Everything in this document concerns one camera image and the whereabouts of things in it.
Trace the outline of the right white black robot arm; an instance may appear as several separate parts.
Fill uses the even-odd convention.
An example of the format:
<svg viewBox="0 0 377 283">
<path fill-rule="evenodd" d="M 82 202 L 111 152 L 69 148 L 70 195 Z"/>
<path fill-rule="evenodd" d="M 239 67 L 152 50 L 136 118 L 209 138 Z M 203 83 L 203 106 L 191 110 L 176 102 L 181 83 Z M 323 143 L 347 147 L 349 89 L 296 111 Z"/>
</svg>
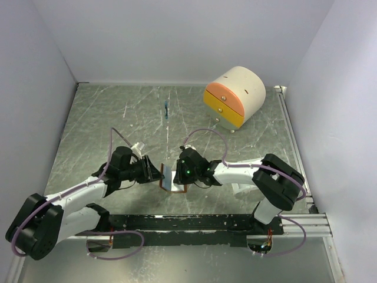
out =
<svg viewBox="0 0 377 283">
<path fill-rule="evenodd" d="M 256 186 L 264 199 L 254 210 L 250 227 L 259 235 L 270 228 L 275 216 L 283 211 L 291 211 L 296 201 L 306 196 L 303 175 L 271 153 L 265 155 L 259 163 L 229 163 L 225 160 L 208 161 L 188 147 L 179 155 L 173 183 L 190 185 L 197 181 L 207 186 Z"/>
</svg>

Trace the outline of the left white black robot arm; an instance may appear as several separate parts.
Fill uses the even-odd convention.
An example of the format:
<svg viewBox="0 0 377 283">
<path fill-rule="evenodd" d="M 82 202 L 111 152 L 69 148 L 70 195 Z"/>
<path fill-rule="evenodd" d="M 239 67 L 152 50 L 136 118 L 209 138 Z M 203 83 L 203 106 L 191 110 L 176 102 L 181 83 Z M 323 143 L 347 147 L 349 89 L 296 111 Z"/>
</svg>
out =
<svg viewBox="0 0 377 283">
<path fill-rule="evenodd" d="M 123 181 L 145 184 L 163 179 L 148 156 L 137 157 L 129 147 L 117 147 L 83 182 L 48 196 L 30 195 L 5 239 L 16 256 L 40 260 L 70 236 L 84 232 L 108 235 L 110 213 L 97 201 L 120 190 Z"/>
</svg>

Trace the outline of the brown leather card holder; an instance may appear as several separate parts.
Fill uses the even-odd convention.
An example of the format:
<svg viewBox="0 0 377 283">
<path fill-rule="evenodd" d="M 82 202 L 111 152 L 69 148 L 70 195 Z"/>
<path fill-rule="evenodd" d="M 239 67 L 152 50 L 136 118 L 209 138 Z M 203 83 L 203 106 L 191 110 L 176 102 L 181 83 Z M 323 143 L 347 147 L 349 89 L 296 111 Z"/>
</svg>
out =
<svg viewBox="0 0 377 283">
<path fill-rule="evenodd" d="M 160 173 L 163 178 L 159 182 L 159 187 L 168 193 L 186 193 L 187 185 L 179 185 L 173 182 L 176 171 L 172 170 L 170 166 L 161 164 Z"/>
</svg>

